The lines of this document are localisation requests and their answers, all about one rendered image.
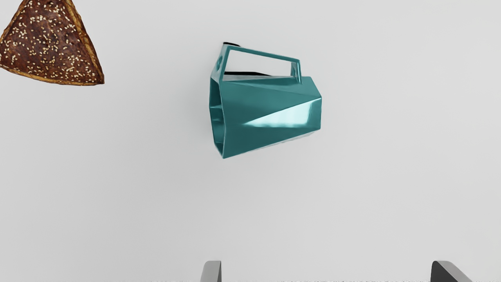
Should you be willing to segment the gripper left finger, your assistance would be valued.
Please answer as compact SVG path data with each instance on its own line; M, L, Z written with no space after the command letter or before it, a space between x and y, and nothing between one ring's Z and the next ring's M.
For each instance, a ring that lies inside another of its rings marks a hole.
M220 260L206 261L200 282L222 282L222 262Z

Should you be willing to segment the brown seeded bread slice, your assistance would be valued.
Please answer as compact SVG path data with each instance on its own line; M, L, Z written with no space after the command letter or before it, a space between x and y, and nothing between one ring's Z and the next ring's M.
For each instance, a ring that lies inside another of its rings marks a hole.
M105 82L72 0L23 0L0 37L0 68L59 85Z

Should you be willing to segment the teal faceted mug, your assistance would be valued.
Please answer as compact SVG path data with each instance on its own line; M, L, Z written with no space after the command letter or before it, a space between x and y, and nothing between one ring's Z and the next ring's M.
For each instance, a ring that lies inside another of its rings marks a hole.
M290 63L290 75L227 71L231 51ZM225 42L211 72L209 112L213 141L221 157L308 136L321 128L322 97L299 59Z

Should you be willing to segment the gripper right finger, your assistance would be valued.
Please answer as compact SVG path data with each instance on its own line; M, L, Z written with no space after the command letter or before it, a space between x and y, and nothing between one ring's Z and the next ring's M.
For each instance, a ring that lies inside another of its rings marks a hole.
M464 272L450 261L433 261L431 282L473 282Z

